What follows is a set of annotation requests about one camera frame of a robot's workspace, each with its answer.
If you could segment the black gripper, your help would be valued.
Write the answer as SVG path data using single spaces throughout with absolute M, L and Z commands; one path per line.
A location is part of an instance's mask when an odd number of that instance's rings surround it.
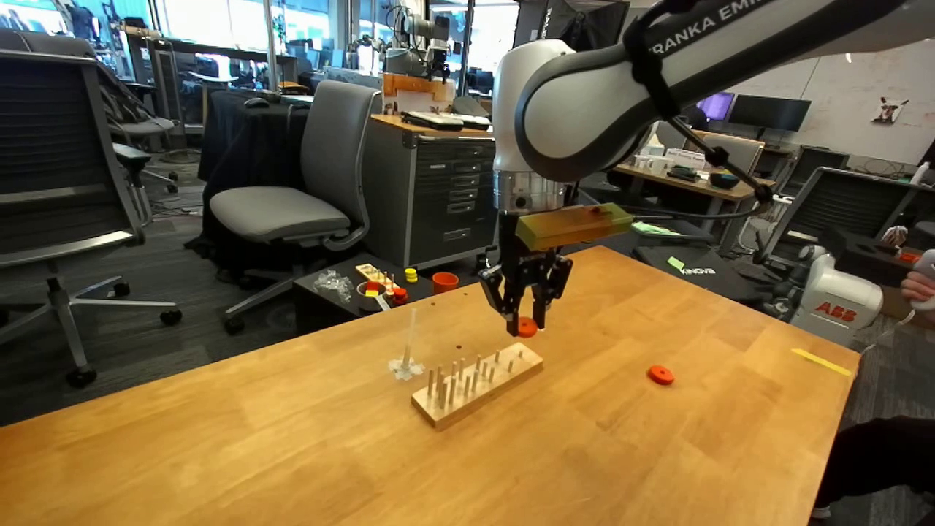
M 565 295 L 572 261 L 559 248 L 530 251 L 518 236 L 518 216 L 503 214 L 498 225 L 498 258 L 480 266 L 489 304 L 503 317 L 511 336 L 520 333 L 520 298 L 533 290 L 533 321 L 544 330 L 546 312 Z

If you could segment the white ABB robot base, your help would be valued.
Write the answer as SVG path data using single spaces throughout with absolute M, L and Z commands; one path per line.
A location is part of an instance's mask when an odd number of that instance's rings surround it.
M 793 312 L 793 325 L 845 349 L 876 321 L 883 290 L 860 276 L 842 273 L 825 247 L 801 251 L 807 282 Z

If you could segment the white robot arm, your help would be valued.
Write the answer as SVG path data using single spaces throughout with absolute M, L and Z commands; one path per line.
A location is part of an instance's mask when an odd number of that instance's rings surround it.
M 546 321 L 572 270 L 565 248 L 598 233 L 568 188 L 619 163 L 651 124 L 787 62 L 891 51 L 931 26 L 935 0 L 658 0 L 612 46 L 508 51 L 495 90 L 501 261 L 483 273 L 505 330 Z

